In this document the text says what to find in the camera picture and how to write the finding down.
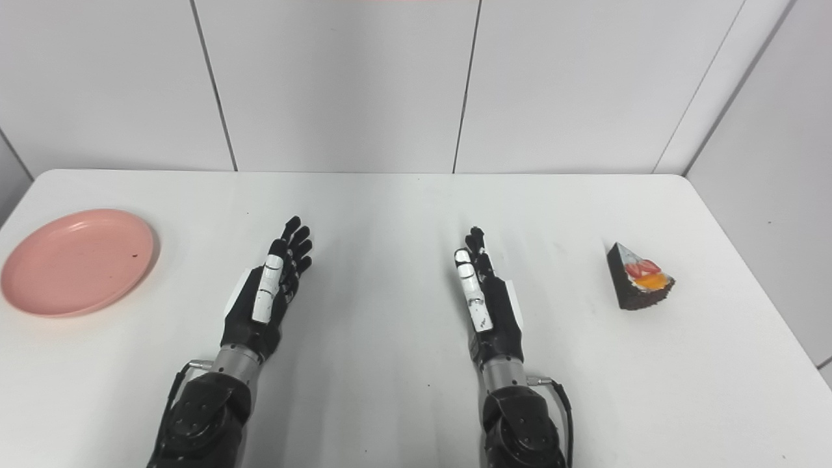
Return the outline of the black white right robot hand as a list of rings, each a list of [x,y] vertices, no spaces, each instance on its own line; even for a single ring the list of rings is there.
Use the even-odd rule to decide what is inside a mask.
[[[454,263],[475,332],[473,362],[479,368],[497,358],[523,362],[522,326],[512,303],[512,290],[496,274],[481,228],[470,229],[464,248],[454,252]]]

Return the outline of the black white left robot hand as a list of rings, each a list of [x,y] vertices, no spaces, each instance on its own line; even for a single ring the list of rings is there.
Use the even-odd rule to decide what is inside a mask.
[[[259,364],[276,351],[281,324],[299,291],[300,278],[312,265],[310,228],[299,216],[285,223],[263,263],[242,276],[225,319],[221,346],[244,348]]]

